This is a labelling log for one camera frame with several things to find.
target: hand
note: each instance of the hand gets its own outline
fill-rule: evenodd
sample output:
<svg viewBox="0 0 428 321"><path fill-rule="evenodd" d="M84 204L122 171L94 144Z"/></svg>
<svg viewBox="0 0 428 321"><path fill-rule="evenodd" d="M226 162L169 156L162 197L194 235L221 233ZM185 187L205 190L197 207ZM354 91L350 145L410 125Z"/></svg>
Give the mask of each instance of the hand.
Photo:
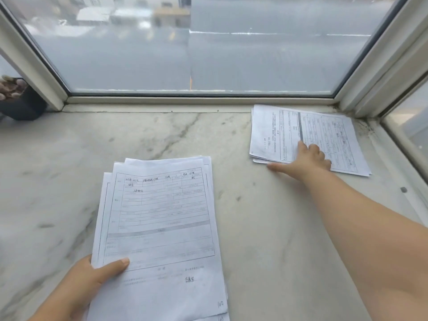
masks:
<svg viewBox="0 0 428 321"><path fill-rule="evenodd" d="M80 320L101 285L125 271L128 265L129 259L124 258L94 269L91 255L80 259L29 321Z"/></svg>
<svg viewBox="0 0 428 321"><path fill-rule="evenodd" d="M329 171L331 168L331 161L325 160L323 151L316 144L309 145L309 148L299 141L297 144L297 158L292 163L269 163L268 169L276 172L283 172L294 179L305 182L313 172L319 170Z"/></svg>

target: white marble surface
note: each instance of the white marble surface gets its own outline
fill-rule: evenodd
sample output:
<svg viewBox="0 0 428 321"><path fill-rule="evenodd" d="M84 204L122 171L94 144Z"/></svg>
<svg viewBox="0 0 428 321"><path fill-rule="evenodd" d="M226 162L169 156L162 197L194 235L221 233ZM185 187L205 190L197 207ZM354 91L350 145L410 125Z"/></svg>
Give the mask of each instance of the white marble surface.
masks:
<svg viewBox="0 0 428 321"><path fill-rule="evenodd" d="M369 316L304 187L253 163L249 113L52 113L0 122L0 320L25 320L91 252L104 171L125 157L209 155L232 321ZM417 220L367 136L373 175L341 175Z"/></svg>

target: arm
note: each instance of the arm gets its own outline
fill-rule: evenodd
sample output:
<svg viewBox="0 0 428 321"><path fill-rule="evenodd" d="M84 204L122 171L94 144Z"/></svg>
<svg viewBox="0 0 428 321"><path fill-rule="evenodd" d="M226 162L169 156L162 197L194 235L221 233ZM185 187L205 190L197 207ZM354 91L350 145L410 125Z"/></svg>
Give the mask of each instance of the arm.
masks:
<svg viewBox="0 0 428 321"><path fill-rule="evenodd" d="M101 285L128 265L124 258L94 269L90 255L80 259L28 321L80 321Z"/></svg>
<svg viewBox="0 0 428 321"><path fill-rule="evenodd" d="M296 161L268 167L309 189L374 321L427 319L428 228L348 186L317 145L300 142Z"/></svg>

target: road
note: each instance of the road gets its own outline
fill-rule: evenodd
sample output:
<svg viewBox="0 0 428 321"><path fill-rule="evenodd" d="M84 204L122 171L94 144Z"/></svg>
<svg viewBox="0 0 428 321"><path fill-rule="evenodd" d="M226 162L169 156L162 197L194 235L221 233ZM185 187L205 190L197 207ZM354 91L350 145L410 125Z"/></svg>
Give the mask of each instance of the road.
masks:
<svg viewBox="0 0 428 321"><path fill-rule="evenodd" d="M391 5L193 0L190 32L110 26L80 37L35 39L75 92L325 95Z"/></svg>

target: printed form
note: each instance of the printed form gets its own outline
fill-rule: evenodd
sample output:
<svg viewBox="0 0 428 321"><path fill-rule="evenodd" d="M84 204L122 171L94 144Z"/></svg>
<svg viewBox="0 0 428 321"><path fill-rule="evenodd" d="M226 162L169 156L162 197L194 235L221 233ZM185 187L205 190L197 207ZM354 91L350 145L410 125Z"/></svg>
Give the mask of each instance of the printed form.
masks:
<svg viewBox="0 0 428 321"><path fill-rule="evenodd" d="M124 257L131 264L101 288L88 321L227 321L214 201L203 160L151 167L115 163L110 184L108 177L93 265Z"/></svg>
<svg viewBox="0 0 428 321"><path fill-rule="evenodd" d="M331 160L332 171L371 174L349 117L255 105L252 121L251 156L291 163L297 156L297 142L302 140L320 147Z"/></svg>

